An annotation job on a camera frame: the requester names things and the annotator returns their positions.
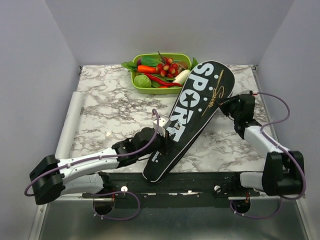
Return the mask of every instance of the white radish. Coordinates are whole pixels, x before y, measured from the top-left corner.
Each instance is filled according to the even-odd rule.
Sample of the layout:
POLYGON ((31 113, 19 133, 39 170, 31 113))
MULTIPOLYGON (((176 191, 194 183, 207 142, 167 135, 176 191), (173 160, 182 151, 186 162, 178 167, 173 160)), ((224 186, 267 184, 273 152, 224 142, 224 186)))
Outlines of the white radish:
POLYGON ((173 80, 173 83, 178 83, 183 85, 187 81, 190 73, 191 71, 188 69, 183 70, 182 72, 179 73, 178 76, 175 77, 175 79, 173 80))

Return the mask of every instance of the red chili pepper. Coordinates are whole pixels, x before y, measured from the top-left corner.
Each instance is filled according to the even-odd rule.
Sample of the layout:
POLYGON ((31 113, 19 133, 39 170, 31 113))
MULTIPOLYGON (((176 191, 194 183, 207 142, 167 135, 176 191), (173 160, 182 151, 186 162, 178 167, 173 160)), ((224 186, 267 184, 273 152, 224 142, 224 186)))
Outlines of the red chili pepper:
POLYGON ((145 73, 144 75, 146 75, 151 81, 155 81, 158 84, 161 84, 161 85, 166 86, 166 87, 174 87, 174 86, 182 87, 182 85, 180 83, 177 83, 177 82, 162 81, 160 78, 158 78, 156 76, 152 76, 151 74, 148 74, 148 73, 145 73))

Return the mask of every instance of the green leaf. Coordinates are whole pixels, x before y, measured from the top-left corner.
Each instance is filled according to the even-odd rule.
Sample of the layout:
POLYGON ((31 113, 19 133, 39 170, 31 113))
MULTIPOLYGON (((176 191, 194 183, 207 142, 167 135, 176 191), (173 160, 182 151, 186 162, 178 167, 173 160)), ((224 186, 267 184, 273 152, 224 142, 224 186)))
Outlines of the green leaf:
POLYGON ((175 80, 174 78, 172 77, 166 77, 166 76, 160 76, 158 74, 151 74, 152 76, 155 76, 157 77, 158 79, 161 79, 162 81, 164 82, 167 82, 167 83, 171 83, 173 80, 175 80))
POLYGON ((194 67, 197 66, 197 65, 198 65, 198 61, 197 61, 197 59, 194 57, 194 58, 192 59, 192 65, 191 65, 191 69, 190 69, 190 70, 194 69, 194 67))
POLYGON ((125 61, 121 63, 121 66, 128 69, 129 72, 137 71, 137 65, 133 61, 125 61))
POLYGON ((149 67, 156 67, 161 62, 158 59, 155 59, 152 56, 143 56, 141 57, 141 64, 149 67))
POLYGON ((151 81, 151 85, 152 85, 152 87, 154 87, 154 88, 159 88, 159 87, 162 86, 160 83, 157 83, 156 81, 151 81))

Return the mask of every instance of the metal floor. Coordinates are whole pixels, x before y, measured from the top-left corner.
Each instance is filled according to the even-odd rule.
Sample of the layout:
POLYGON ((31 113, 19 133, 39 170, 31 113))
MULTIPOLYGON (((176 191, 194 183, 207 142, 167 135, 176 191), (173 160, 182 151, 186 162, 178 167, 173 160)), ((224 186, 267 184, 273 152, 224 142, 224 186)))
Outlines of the metal floor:
MULTIPOLYGON (((274 199, 252 200, 252 215, 268 215, 278 205, 274 199)), ((115 209, 124 217, 135 209, 115 209)), ((90 200, 56 200, 47 207, 41 240, 307 240, 295 201, 285 201, 274 218, 252 220, 228 208, 144 208, 129 221, 94 217, 90 200)))

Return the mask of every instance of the marble countertop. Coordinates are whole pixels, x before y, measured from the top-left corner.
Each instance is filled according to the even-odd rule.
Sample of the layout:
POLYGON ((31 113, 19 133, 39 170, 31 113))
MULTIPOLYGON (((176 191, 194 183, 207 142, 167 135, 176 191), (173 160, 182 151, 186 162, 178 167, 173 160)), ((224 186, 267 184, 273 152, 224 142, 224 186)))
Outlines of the marble countertop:
MULTIPOLYGON (((257 84, 248 65, 229 65, 235 76, 233 95, 256 92, 257 84)), ((84 66, 78 85, 84 104, 70 157, 76 158, 111 147, 152 127, 152 109, 169 116, 177 94, 147 95, 136 91, 130 73, 120 65, 84 66)), ((256 98, 255 119, 268 121, 260 97, 256 98)), ((141 173, 147 160, 108 172, 141 173)), ((171 172, 262 171, 265 160, 234 130, 233 121, 220 110, 171 172)))

